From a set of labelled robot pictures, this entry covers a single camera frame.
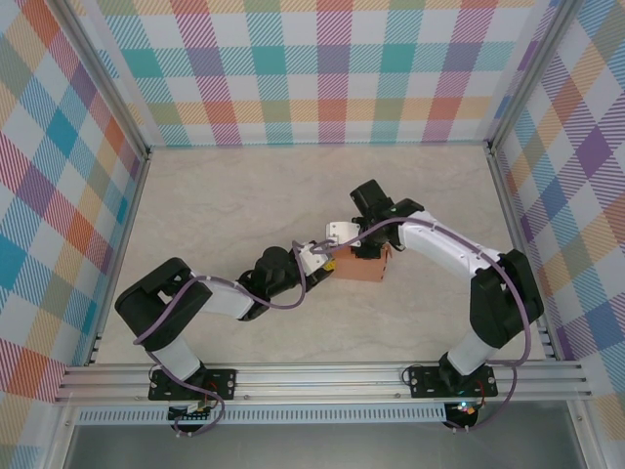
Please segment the cable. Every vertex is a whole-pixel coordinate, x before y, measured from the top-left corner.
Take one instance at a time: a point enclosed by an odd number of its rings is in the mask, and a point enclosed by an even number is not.
[[[317,244],[317,246],[326,243],[326,241],[322,241],[320,244]],[[298,306],[300,306],[302,304],[302,302],[304,302],[304,297],[306,296],[306,272],[304,272],[304,266],[302,265],[302,259],[300,259],[299,256],[299,251],[301,249],[304,248],[304,245],[296,242],[296,241],[292,241],[291,242],[291,246],[293,247],[293,252],[295,253],[295,262],[297,263],[297,269],[300,273],[300,284],[302,285],[302,290],[300,293],[300,297],[297,299],[297,301],[295,303],[292,303],[290,305],[276,305],[275,303],[272,303],[270,301],[264,300],[263,298],[259,298],[258,296],[250,293],[249,291],[247,291],[245,289],[245,287],[243,287],[243,285],[241,285],[240,283],[237,283],[236,281],[231,281],[231,280],[227,280],[225,278],[221,278],[221,277],[208,277],[208,279],[212,280],[212,281],[216,281],[218,283],[222,283],[228,286],[231,286],[232,288],[234,288],[236,291],[243,293],[245,296],[251,298],[252,300],[256,301],[257,303],[260,303],[261,305],[267,306],[268,308],[274,308],[275,310],[293,310],[295,308],[297,308]]]
[[[218,424],[218,422],[222,418],[224,418],[224,416],[226,415],[226,403],[224,402],[222,397],[219,394],[213,393],[213,392],[211,392],[211,391],[209,391],[207,389],[204,389],[204,388],[193,386],[192,384],[188,384],[185,381],[183,381],[182,379],[177,378],[174,374],[172,374],[172,372],[169,369],[167,369],[165,366],[163,366],[163,363],[160,362],[160,360],[156,357],[155,354],[153,354],[152,352],[148,352],[148,351],[146,351],[146,353],[149,355],[149,357],[151,359],[153,359],[156,362],[156,364],[160,365],[160,369],[163,370],[163,373],[165,373],[167,375],[167,377],[169,379],[171,379],[172,381],[174,381],[176,384],[178,384],[179,386],[183,386],[184,388],[190,389],[192,391],[195,391],[196,393],[202,393],[203,395],[208,396],[209,398],[212,398],[215,401],[217,401],[221,405],[221,407],[222,407],[220,409],[219,414],[217,415],[217,418],[215,420],[213,420],[211,423],[207,423],[206,425],[201,427],[196,432],[185,433],[180,428],[178,428],[178,422],[179,422],[180,418],[177,418],[176,420],[174,420],[174,430],[176,430],[179,435],[181,433],[184,433],[188,437],[193,437],[193,436],[201,435],[202,433],[206,433],[209,430],[215,428],[215,426]]]
[[[490,421],[492,421],[495,416],[497,414],[499,414],[501,412],[501,410],[508,404],[508,402],[510,401],[510,399],[512,398],[512,395],[514,394],[516,388],[517,388],[517,370],[516,367],[522,365],[527,358],[529,357],[529,353],[531,350],[531,333],[529,330],[529,318],[527,316],[527,311],[525,310],[525,306],[523,304],[523,301],[521,299],[521,295],[519,294],[519,292],[517,291],[517,287],[514,285],[514,283],[512,282],[512,280],[510,279],[510,277],[508,276],[508,274],[506,274],[506,272],[504,271],[504,269],[499,266],[499,264],[497,264],[497,262],[495,262],[493,259],[491,259],[488,255],[486,255],[484,252],[482,252],[481,248],[472,244],[470,241],[464,239],[463,237],[461,237],[460,235],[447,230],[446,228],[431,223],[431,222],[427,222],[424,220],[418,220],[415,218],[409,218],[409,217],[395,217],[395,218],[391,218],[388,220],[384,220],[380,223],[375,224],[374,226],[372,226],[371,228],[365,230],[364,232],[362,232],[361,234],[359,234],[358,236],[354,237],[353,239],[350,239],[342,244],[339,244],[337,246],[334,247],[328,247],[325,248],[323,246],[329,244],[330,242],[332,242],[330,239],[326,239],[325,241],[322,241],[321,243],[318,243],[317,245],[311,247],[310,252],[312,254],[332,254],[333,252],[336,252],[340,249],[343,249],[346,246],[350,246],[353,243],[360,241],[361,239],[366,238],[367,236],[371,235],[372,233],[380,230],[383,227],[386,227],[387,225],[391,225],[391,224],[396,224],[396,223],[411,223],[414,225],[420,225],[422,227],[428,228],[430,230],[433,231],[439,231],[441,232],[443,235],[446,235],[447,237],[453,239],[454,241],[462,244],[463,246],[465,246],[466,248],[468,248],[469,250],[471,250],[473,253],[475,253],[477,256],[483,258],[488,264],[490,264],[490,266],[497,272],[497,274],[499,274],[499,276],[504,280],[504,282],[506,283],[506,285],[508,286],[508,288],[510,289],[513,298],[515,299],[515,302],[517,303],[517,307],[519,309],[519,313],[521,315],[521,322],[523,324],[523,332],[524,332],[524,338],[525,338],[525,348],[523,350],[523,354],[521,356],[520,359],[518,359],[515,362],[508,362],[508,361],[493,361],[491,363],[497,363],[497,364],[508,364],[513,371],[513,383],[512,386],[510,388],[510,392],[508,394],[508,396],[506,397],[506,399],[504,400],[504,402],[499,406],[499,408],[495,411],[495,413],[493,413],[490,417],[488,417],[485,421],[479,423],[478,425],[474,426],[474,430],[477,428],[480,428],[482,426],[485,426],[487,423],[489,423]],[[300,283],[302,285],[302,291],[300,294],[300,298],[293,304],[291,305],[275,305],[274,303],[268,302],[262,298],[257,297],[256,295],[253,295],[252,293],[250,293],[249,291],[247,291],[243,286],[241,286],[240,284],[230,281],[230,280],[226,280],[224,278],[220,278],[220,277],[210,277],[211,280],[220,282],[220,283],[224,283],[227,285],[232,286],[233,288],[235,288],[237,291],[243,293],[244,295],[248,296],[249,298],[251,298],[252,300],[267,306],[269,308],[275,308],[278,310],[291,310],[294,308],[297,308],[298,306],[300,306],[302,304],[302,302],[304,301],[304,297],[306,296],[306,273],[304,272],[304,267],[302,265],[302,261],[300,259],[300,256],[298,255],[298,249],[302,249],[304,246],[302,244],[297,243],[296,241],[292,242],[292,246],[293,246],[293,251],[296,254],[295,255],[295,261],[297,262],[297,266],[298,266],[298,270],[300,272]],[[187,283],[185,283],[185,285],[183,285],[183,287],[180,289],[180,291],[178,293],[176,293],[176,295],[172,298],[172,300],[169,302],[169,304],[167,305],[167,307],[165,308],[165,311],[163,311],[163,314],[154,322],[154,324],[148,328],[148,330],[146,332],[144,332],[143,334],[141,334],[139,337],[137,337],[137,339],[135,339],[135,341],[133,342],[135,345],[139,345],[141,344],[144,340],[146,340],[146,338],[149,337],[149,335],[151,335],[159,326],[160,324],[162,324],[167,317],[169,317],[169,315],[171,314],[171,312],[173,311],[173,309],[176,307],[176,305],[178,304],[178,302],[180,301],[180,299],[183,297],[183,295],[187,292],[187,290],[197,281],[201,281],[201,280],[206,280],[207,277],[205,276],[198,276],[198,277],[193,277],[191,278]],[[180,384],[181,386],[187,387],[191,390],[194,390],[196,392],[200,392],[200,393],[210,393],[209,396],[215,396],[218,398],[218,401],[220,401],[220,403],[222,404],[222,411],[220,412],[220,416],[213,421],[211,424],[207,425],[207,427],[213,428],[217,422],[222,418],[223,414],[225,413],[225,404],[224,401],[222,400],[221,397],[219,397],[218,395],[211,393],[210,391],[204,390],[202,388],[197,388],[195,386],[191,386],[188,385],[187,383],[185,383],[184,381],[179,380],[178,378],[176,378],[173,374],[171,374],[169,372],[169,370],[167,370],[162,363],[160,363],[158,361],[158,359],[151,354],[150,352],[148,352],[148,354],[152,357],[152,359],[157,362],[158,364],[161,365],[161,368],[163,369],[163,372],[165,372],[165,374],[167,374],[170,379],[174,380],[175,382],[177,382],[178,384]],[[200,431],[201,433],[204,433],[205,431],[208,431],[210,428],[208,428],[207,430],[204,430],[204,427],[202,427],[202,429],[198,430],[197,432],[195,432],[195,434],[198,434]]]
[[[512,296],[515,299],[515,303],[517,303],[517,308],[519,309],[519,313],[521,315],[521,322],[523,324],[525,348],[523,350],[523,354],[521,358],[515,362],[510,363],[509,361],[493,361],[491,363],[508,364],[509,366],[522,365],[529,357],[529,352],[531,350],[531,332],[529,330],[529,318],[527,317],[527,311],[525,310],[525,305],[523,304],[521,295],[519,294],[519,291],[517,290],[517,287],[515,286],[515,284],[512,282],[512,279],[508,276],[506,271],[504,271],[504,269],[499,264],[497,264],[497,262],[491,259],[490,256],[486,255],[484,252],[482,252],[480,247],[474,245],[472,242],[464,239],[460,235],[442,227],[441,225],[437,225],[432,222],[427,222],[425,220],[419,220],[416,218],[409,218],[409,217],[395,217],[395,218],[390,218],[388,220],[384,220],[380,223],[375,224],[368,230],[365,230],[358,236],[354,237],[353,239],[350,239],[349,241],[344,242],[343,244],[339,244],[337,246],[324,248],[324,249],[318,249],[317,246],[314,246],[311,248],[311,253],[312,254],[332,254],[336,251],[343,249],[345,246],[349,246],[356,241],[360,241],[361,239],[364,239],[365,237],[371,235],[372,233],[380,230],[383,227],[386,227],[387,225],[391,225],[395,223],[411,223],[413,225],[420,225],[430,230],[439,231],[443,235],[453,239],[459,244],[462,244],[467,249],[472,251],[474,254],[480,256],[483,260],[485,260],[488,264],[490,264],[490,266],[497,272],[497,274],[499,274],[499,277],[501,277],[504,280],[504,282],[510,289]]]

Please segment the aluminum rail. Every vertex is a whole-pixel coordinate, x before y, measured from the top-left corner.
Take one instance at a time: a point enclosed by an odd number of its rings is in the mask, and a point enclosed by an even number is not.
[[[453,403],[458,397],[411,399],[399,378],[411,364],[435,362],[379,362],[359,364],[207,364],[235,368],[238,405]],[[512,371],[495,365],[500,402],[510,391]],[[168,405],[147,399],[147,364],[111,364],[70,367],[57,394],[60,405]],[[578,362],[527,362],[518,368],[519,383],[513,400],[571,401],[591,398],[591,388]]]

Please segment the floor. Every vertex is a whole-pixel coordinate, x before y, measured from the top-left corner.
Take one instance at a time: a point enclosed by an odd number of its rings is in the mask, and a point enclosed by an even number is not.
[[[501,251],[512,246],[479,146],[157,150],[117,295],[170,257],[237,278],[271,245],[324,238],[357,215],[349,193],[375,178],[441,222]],[[296,299],[298,291],[280,297]],[[239,322],[198,315],[184,336],[205,362],[438,360],[469,328],[469,285],[416,252],[395,253],[382,283],[330,278],[292,311]],[[535,327],[532,359],[544,354]],[[149,362],[111,311],[98,362]],[[498,358],[522,353],[517,337]]]

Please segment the perforated metal strip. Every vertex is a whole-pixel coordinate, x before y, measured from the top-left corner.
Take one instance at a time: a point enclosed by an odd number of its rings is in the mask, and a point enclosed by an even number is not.
[[[442,422],[443,404],[228,405],[223,424]],[[206,420],[191,420],[205,423]],[[164,425],[163,406],[84,406],[77,425]]]

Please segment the white bracket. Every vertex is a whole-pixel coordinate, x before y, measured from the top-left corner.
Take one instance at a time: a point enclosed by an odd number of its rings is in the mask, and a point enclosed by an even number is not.
[[[350,222],[330,222],[325,226],[325,238],[333,241],[334,245],[343,244],[354,239],[360,232],[360,225]],[[350,246],[359,247],[360,241],[353,242]]]
[[[309,276],[316,270],[323,267],[329,260],[329,256],[326,254],[313,254],[311,248],[314,246],[312,243],[304,244],[304,247],[299,250],[300,260],[302,261],[302,267],[306,276]]]

